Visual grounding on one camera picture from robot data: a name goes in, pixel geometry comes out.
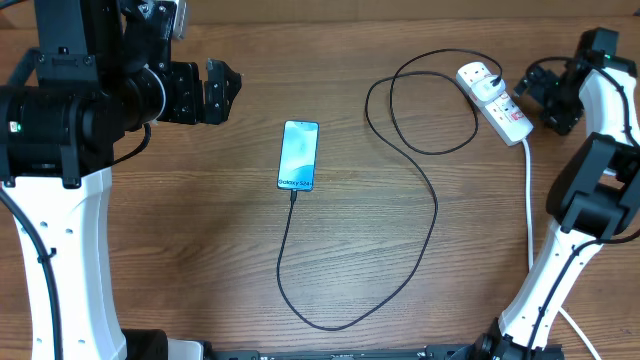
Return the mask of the smartphone with blue-white screen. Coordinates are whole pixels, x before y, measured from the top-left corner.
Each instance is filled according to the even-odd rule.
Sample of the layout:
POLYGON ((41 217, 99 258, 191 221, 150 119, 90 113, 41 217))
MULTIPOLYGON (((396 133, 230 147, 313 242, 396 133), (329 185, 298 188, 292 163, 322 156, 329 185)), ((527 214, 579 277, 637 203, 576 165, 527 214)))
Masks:
POLYGON ((314 187, 319 124, 289 120, 284 123, 277 187, 310 192, 314 187))

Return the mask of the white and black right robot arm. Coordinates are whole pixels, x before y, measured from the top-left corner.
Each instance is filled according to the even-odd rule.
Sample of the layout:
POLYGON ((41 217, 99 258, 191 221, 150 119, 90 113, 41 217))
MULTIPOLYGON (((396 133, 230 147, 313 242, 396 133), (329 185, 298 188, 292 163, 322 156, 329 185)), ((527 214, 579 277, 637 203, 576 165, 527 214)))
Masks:
POLYGON ((634 105, 637 67, 617 56, 618 32, 582 33, 561 74, 545 60, 528 66, 514 88, 540 107, 544 124, 568 134, 583 119, 587 138, 551 186, 547 238, 511 304, 457 359, 561 359, 550 328, 588 262, 605 245, 623 244, 639 211, 639 126, 634 105))

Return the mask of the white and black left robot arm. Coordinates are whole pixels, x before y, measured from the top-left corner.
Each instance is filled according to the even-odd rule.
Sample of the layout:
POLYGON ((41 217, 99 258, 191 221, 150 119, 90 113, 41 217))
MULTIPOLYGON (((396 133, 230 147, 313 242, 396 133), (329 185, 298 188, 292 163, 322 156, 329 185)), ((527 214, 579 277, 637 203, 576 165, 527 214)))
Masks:
POLYGON ((107 241, 115 144, 157 122, 225 122, 241 77, 175 62, 183 1, 36 0, 38 40, 1 88, 1 200, 15 219, 35 359, 210 359, 207 341, 125 329, 107 241))

